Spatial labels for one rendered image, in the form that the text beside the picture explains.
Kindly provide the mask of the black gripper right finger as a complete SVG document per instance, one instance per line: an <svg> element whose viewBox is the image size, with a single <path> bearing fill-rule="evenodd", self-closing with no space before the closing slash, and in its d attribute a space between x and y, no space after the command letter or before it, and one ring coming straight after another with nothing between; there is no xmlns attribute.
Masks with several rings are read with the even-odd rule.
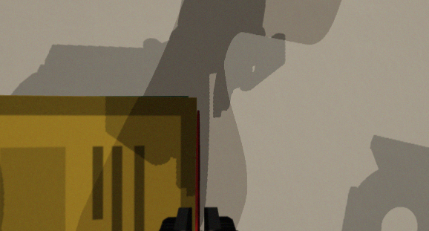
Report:
<svg viewBox="0 0 429 231"><path fill-rule="evenodd" d="M233 219L228 216L219 216L217 207L204 207L204 231L237 230Z"/></svg>

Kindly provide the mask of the red cd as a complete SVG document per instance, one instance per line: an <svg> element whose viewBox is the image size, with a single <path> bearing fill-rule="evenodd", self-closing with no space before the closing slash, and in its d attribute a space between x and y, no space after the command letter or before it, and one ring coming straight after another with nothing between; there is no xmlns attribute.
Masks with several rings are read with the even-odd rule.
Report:
<svg viewBox="0 0 429 231"><path fill-rule="evenodd" d="M196 131L195 231L200 231L200 111L197 111Z"/></svg>

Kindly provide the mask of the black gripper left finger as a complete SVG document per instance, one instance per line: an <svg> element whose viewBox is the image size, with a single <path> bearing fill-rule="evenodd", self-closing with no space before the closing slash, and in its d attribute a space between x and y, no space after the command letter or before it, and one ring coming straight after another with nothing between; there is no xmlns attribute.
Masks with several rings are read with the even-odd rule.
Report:
<svg viewBox="0 0 429 231"><path fill-rule="evenodd" d="M192 207L179 207L177 217L164 219L160 231L192 231Z"/></svg>

